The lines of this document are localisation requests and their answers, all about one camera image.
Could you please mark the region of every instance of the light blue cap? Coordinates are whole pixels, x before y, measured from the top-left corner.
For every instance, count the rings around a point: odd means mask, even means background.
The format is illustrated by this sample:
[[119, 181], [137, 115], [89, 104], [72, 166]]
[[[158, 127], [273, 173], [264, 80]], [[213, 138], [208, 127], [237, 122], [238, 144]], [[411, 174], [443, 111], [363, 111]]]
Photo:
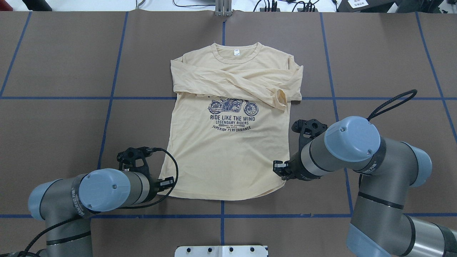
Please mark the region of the light blue cap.
[[56, 179], [54, 181], [41, 184], [41, 185], [37, 186], [32, 191], [32, 193], [30, 193], [28, 208], [29, 208], [29, 212], [32, 214], [33, 218], [35, 218], [37, 220], [44, 220], [40, 213], [41, 200], [43, 199], [43, 196], [46, 193], [46, 191], [48, 190], [48, 188], [52, 184], [54, 184], [54, 182], [56, 182], [58, 180], [61, 180], [61, 179]]
[[391, 257], [386, 250], [353, 224], [349, 224], [346, 245], [357, 257]]
[[81, 203], [93, 211], [110, 211], [122, 206], [130, 194], [130, 181], [122, 171], [96, 170], [80, 185]]
[[411, 185], [411, 187], [418, 187], [421, 186], [422, 184], [425, 183], [428, 177], [430, 177], [431, 170], [432, 170], [432, 164], [431, 164], [431, 159], [428, 154], [417, 147], [414, 147], [406, 142], [402, 142], [407, 144], [411, 150], [414, 152], [414, 155], [416, 155], [417, 159], [417, 178], [416, 181]]
[[327, 150], [336, 158], [359, 162], [371, 158], [377, 152], [381, 136], [367, 119], [350, 116], [327, 129], [324, 143]]

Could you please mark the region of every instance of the white sticker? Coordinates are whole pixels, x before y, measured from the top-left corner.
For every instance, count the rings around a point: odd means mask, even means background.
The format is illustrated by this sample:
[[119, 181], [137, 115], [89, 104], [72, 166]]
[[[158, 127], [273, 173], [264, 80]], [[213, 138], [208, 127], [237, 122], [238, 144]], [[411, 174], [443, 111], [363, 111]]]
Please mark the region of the white sticker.
[[347, 1], [353, 9], [368, 5], [367, 0], [347, 0]]

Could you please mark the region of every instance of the cream t-shirt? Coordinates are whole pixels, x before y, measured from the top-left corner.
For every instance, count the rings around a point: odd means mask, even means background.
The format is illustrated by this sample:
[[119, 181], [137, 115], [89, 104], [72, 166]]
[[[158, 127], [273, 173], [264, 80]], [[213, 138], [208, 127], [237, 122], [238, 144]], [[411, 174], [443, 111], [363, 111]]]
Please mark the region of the cream t-shirt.
[[[289, 158], [290, 101], [302, 99], [303, 67], [293, 56], [260, 43], [214, 43], [172, 60], [171, 72], [177, 100], [167, 150], [179, 180], [170, 196], [243, 200], [281, 188], [273, 161]], [[174, 175], [165, 158], [159, 178]]]

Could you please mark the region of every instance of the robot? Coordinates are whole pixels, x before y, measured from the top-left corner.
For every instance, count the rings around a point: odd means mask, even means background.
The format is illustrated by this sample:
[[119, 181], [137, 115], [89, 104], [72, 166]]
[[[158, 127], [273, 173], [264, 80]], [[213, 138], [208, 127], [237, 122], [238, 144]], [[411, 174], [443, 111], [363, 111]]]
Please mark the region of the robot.
[[[413, 93], [408, 99], [377, 113], [388, 103]], [[346, 244], [358, 257], [457, 257], [457, 231], [403, 214], [409, 187], [418, 187], [430, 176], [432, 163], [423, 150], [405, 142], [381, 137], [370, 119], [414, 97], [412, 90], [376, 109], [369, 118], [347, 117], [331, 126], [316, 119], [298, 120], [299, 151], [291, 159], [273, 162], [273, 171], [283, 180], [317, 180], [342, 168], [360, 173], [359, 193]], [[153, 179], [146, 157], [164, 151], [175, 163], [176, 177]], [[136, 167], [135, 161], [144, 163]], [[60, 179], [36, 187], [29, 210], [45, 220], [47, 248], [37, 254], [9, 256], [91, 257], [89, 217], [116, 208], [148, 207], [164, 200], [178, 181], [178, 165], [162, 148], [129, 148], [117, 156], [119, 170], [102, 169], [71, 179]], [[170, 189], [160, 200], [141, 206], [157, 192]]]

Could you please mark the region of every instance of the motorcycle graphic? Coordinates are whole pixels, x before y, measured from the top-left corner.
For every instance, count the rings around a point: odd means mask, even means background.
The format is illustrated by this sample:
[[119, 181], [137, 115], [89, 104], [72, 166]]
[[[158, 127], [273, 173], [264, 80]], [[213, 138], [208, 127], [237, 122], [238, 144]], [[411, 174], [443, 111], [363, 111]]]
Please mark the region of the motorcycle graphic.
[[259, 108], [254, 102], [236, 98], [212, 100], [209, 104], [208, 110], [212, 114], [218, 114], [221, 112], [240, 112], [243, 102], [246, 102], [243, 108], [246, 115], [252, 117], [259, 113]]

